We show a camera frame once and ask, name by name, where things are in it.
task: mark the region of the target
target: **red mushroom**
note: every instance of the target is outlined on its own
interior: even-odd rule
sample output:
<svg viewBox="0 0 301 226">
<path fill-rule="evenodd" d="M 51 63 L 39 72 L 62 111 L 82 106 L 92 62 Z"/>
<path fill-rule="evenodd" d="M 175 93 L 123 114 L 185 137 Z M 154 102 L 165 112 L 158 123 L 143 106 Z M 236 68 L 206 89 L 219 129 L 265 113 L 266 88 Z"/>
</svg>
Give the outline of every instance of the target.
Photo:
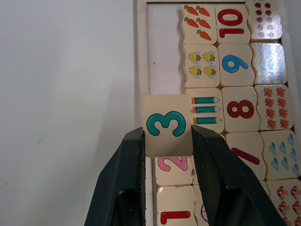
<svg viewBox="0 0 301 226">
<path fill-rule="evenodd" d="M 286 212 L 288 210 L 290 210 L 290 207 L 286 205 L 285 201 L 283 201 L 279 206 L 278 206 L 278 210 L 280 211 L 280 213 L 285 216 Z"/>
<path fill-rule="evenodd" d="M 295 226 L 300 226 L 300 222 L 301 222 L 301 217 L 297 217 L 297 219 L 295 220 Z"/>
<path fill-rule="evenodd" d="M 286 190 L 284 190 L 284 187 L 281 186 L 278 190 L 277 190 L 277 195 L 279 196 L 279 198 L 281 200 L 283 200 L 285 198 L 285 195 L 287 195 L 288 192 Z"/>
<path fill-rule="evenodd" d="M 296 201 L 293 205 L 293 210 L 295 211 L 296 214 L 300 214 L 300 210 L 301 210 L 301 206 L 300 206 L 300 202 Z"/>
<path fill-rule="evenodd" d="M 301 190 L 298 190 L 298 187 L 297 187 L 297 186 L 294 186 L 294 187 L 291 189 L 291 195 L 292 195 L 295 199 L 298 199 L 300 194 L 301 194 Z"/>
<path fill-rule="evenodd" d="M 286 223 L 287 226 L 292 226 L 292 223 L 290 221 L 288 221 L 287 217 L 283 218 L 283 220 L 284 220 L 284 222 Z"/>
</svg>

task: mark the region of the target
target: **yellow bee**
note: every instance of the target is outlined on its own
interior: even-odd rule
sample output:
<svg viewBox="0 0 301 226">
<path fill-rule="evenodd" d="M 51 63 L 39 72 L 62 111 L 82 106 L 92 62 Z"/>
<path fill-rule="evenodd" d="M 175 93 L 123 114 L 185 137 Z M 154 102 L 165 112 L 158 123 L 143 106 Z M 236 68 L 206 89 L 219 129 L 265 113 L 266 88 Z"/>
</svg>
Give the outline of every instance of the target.
<svg viewBox="0 0 301 226">
<path fill-rule="evenodd" d="M 202 59 L 199 54 L 200 54 L 200 52 L 197 52 L 197 51 L 195 51 L 194 53 L 189 53 L 188 59 L 192 60 L 193 63 L 198 64 L 198 62 Z"/>
<path fill-rule="evenodd" d="M 209 64 L 215 60 L 214 52 L 210 51 L 209 53 L 203 54 L 203 59 L 206 60 Z"/>
<path fill-rule="evenodd" d="M 204 68 L 204 73 L 208 75 L 209 78 L 213 79 L 214 75 L 216 74 L 215 66 L 214 65 L 211 65 L 210 67 L 206 66 Z"/>
<path fill-rule="evenodd" d="M 202 73 L 201 66 L 200 65 L 192 66 L 191 68 L 189 68 L 189 73 L 192 74 L 192 75 L 194 75 L 194 77 L 196 79 L 199 79 L 199 76 Z"/>
</svg>

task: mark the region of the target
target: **orange carrot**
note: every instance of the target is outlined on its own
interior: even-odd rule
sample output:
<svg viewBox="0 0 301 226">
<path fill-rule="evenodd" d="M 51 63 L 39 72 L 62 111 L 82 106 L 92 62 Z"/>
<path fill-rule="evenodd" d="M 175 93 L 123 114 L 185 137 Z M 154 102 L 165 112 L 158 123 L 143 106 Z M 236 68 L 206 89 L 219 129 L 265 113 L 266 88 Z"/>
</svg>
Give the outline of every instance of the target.
<svg viewBox="0 0 301 226">
<path fill-rule="evenodd" d="M 202 27 L 209 28 L 209 29 L 211 28 L 210 25 L 206 22 L 206 20 L 201 20 L 200 18 L 197 18 L 197 22 Z"/>
<path fill-rule="evenodd" d="M 200 14 L 203 14 L 203 15 L 205 15 L 205 16 L 210 16 L 210 14 L 208 13 L 208 11 L 207 11 L 206 9 L 204 9 L 204 8 L 201 8 L 200 6 L 197 6 L 197 7 L 196 7 L 196 10 L 198 10 L 198 12 L 199 12 Z"/>
<path fill-rule="evenodd" d="M 202 32 L 200 29 L 198 29 L 197 34 L 199 34 L 201 38 L 211 41 L 210 36 L 206 32 Z"/>
<path fill-rule="evenodd" d="M 186 21 L 187 24 L 190 26 L 198 27 L 198 24 L 193 19 L 189 19 L 188 17 L 185 17 L 184 21 Z"/>
<path fill-rule="evenodd" d="M 198 16 L 198 12 L 197 12 L 193 7 L 188 6 L 188 5 L 185 5 L 185 6 L 184 6 L 184 9 L 186 9 L 187 12 L 189 12 L 189 13 L 191 13 L 191 14 L 193 14 L 193 15 Z"/>
</svg>

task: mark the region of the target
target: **teal pencil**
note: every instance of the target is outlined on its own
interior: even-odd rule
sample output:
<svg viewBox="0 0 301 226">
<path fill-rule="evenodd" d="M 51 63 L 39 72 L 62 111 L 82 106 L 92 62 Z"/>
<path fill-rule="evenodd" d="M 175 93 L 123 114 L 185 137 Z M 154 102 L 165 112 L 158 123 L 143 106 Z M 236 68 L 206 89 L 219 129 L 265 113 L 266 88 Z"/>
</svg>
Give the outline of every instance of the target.
<svg viewBox="0 0 301 226">
<path fill-rule="evenodd" d="M 192 113 L 215 113 L 220 111 L 219 107 L 216 106 L 206 106 L 206 107 L 193 107 Z"/>
<path fill-rule="evenodd" d="M 221 119 L 217 118 L 217 117 L 193 118 L 193 124 L 195 124 L 195 125 L 217 124 L 220 121 L 221 121 Z"/>
<path fill-rule="evenodd" d="M 191 98 L 192 103 L 195 104 L 215 104 L 220 101 L 216 97 L 193 97 Z"/>
</svg>

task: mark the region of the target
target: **blue number 9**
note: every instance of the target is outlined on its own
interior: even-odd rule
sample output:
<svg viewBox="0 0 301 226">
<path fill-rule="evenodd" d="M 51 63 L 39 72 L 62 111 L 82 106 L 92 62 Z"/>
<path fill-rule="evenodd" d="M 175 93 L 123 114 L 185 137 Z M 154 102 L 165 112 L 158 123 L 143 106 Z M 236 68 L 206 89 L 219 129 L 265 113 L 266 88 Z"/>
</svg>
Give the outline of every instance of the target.
<svg viewBox="0 0 301 226">
<path fill-rule="evenodd" d="M 178 122 L 178 127 L 173 130 L 173 135 L 175 137 L 182 135 L 186 128 L 186 121 L 181 113 L 175 111 L 168 112 L 165 116 L 158 113 L 152 114 L 146 122 L 147 130 L 153 136 L 158 136 L 160 131 L 155 127 L 155 122 L 159 121 L 163 128 L 168 128 L 171 120 Z"/>
<path fill-rule="evenodd" d="M 232 61 L 234 63 L 233 67 L 230 67 L 228 65 L 228 63 Z M 222 60 L 222 67 L 224 68 L 224 70 L 228 73 L 235 73 L 239 70 L 239 66 L 242 66 L 245 69 L 249 68 L 249 65 L 243 61 L 242 59 L 240 59 L 237 56 L 233 56 L 233 55 L 227 55 L 224 57 L 224 59 Z"/>
</svg>

